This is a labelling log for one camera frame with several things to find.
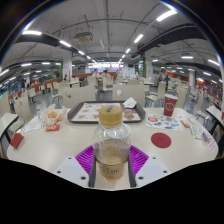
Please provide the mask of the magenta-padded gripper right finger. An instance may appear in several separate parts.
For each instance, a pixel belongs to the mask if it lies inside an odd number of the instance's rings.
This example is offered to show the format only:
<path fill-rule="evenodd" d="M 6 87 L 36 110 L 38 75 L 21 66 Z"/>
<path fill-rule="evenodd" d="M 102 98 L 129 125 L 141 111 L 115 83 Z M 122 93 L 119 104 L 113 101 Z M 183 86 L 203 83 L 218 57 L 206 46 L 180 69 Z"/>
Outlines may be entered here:
<path fill-rule="evenodd" d="M 156 156 L 148 156 L 137 147 L 131 146 L 128 173 L 130 187 L 139 188 L 166 177 L 170 171 Z"/>

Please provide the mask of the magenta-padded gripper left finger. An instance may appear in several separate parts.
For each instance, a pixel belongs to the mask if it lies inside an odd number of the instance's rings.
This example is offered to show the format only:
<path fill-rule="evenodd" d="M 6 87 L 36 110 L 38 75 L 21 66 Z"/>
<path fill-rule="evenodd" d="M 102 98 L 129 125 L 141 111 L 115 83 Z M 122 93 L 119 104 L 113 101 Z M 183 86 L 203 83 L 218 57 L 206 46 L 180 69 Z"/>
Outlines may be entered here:
<path fill-rule="evenodd" d="M 54 174 L 84 188 L 93 188 L 96 178 L 96 160 L 93 148 L 88 146 L 76 156 L 68 156 Z"/>

